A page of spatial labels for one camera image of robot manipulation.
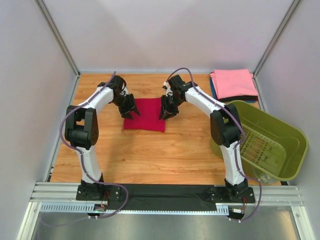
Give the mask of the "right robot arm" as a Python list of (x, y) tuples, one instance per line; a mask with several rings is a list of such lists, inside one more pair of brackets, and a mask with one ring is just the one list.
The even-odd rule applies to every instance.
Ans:
[(166, 93), (161, 96), (159, 119), (167, 120), (179, 113), (178, 106), (187, 102), (202, 110), (210, 120), (210, 134), (220, 147), (225, 165), (225, 187), (211, 187), (212, 200), (240, 202), (248, 190), (248, 180), (243, 173), (240, 140), (243, 132), (234, 104), (221, 103), (193, 81), (184, 82), (179, 75), (171, 74), (163, 84)]

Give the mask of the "olive green plastic basket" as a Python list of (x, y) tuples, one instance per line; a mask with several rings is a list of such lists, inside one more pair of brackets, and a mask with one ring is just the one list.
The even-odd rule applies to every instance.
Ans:
[(304, 133), (245, 101), (232, 104), (246, 137), (240, 145), (243, 172), (269, 185), (296, 178), (309, 147)]

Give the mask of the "crimson red t shirt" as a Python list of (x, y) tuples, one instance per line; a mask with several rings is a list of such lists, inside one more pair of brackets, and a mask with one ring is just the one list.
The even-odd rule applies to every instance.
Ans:
[(135, 99), (140, 116), (132, 112), (133, 119), (124, 119), (125, 130), (147, 130), (165, 132), (166, 124), (159, 119), (161, 113), (160, 98), (138, 98)]

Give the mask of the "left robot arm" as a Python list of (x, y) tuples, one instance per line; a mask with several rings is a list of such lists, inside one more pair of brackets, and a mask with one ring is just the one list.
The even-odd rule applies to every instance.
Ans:
[(82, 171), (76, 199), (80, 201), (106, 201), (110, 189), (119, 184), (106, 184), (99, 168), (96, 143), (99, 138), (98, 114), (108, 104), (118, 107), (124, 119), (133, 119), (139, 114), (135, 98), (129, 93), (126, 81), (113, 74), (109, 81), (101, 82), (95, 92), (79, 105), (67, 107), (66, 116), (60, 125), (63, 143), (75, 150)]

